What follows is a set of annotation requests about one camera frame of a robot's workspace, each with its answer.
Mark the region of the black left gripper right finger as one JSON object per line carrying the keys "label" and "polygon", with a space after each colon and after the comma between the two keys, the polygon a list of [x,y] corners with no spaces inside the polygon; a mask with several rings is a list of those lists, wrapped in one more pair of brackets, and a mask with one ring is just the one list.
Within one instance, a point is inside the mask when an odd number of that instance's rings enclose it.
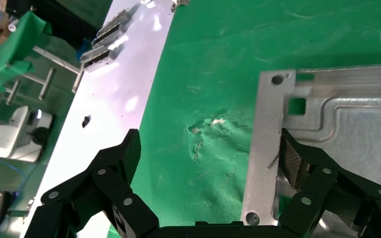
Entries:
{"label": "black left gripper right finger", "polygon": [[279,224],[307,238],[324,211],[360,238],[381,238],[381,185],[338,165],[322,149],[301,144],[282,129],[279,168],[296,191]]}

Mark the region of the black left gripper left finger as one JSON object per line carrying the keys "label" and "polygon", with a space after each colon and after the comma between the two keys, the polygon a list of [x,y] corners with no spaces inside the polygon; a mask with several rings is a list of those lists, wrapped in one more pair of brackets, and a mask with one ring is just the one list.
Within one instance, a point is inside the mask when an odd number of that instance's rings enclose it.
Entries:
{"label": "black left gripper left finger", "polygon": [[130,129],[121,144],[101,149],[84,171],[42,195],[25,237],[74,238],[100,212],[121,237],[148,237],[159,220],[130,186],[140,154],[139,131]]}

